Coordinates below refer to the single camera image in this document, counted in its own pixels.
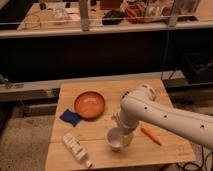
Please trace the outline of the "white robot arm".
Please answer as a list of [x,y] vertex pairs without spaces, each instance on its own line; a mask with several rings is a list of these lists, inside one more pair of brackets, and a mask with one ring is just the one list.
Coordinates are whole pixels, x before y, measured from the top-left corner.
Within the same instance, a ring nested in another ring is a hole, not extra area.
[[149,84],[123,95],[115,118],[124,134],[133,132],[144,121],[213,150],[213,116],[164,106],[155,98],[156,92]]

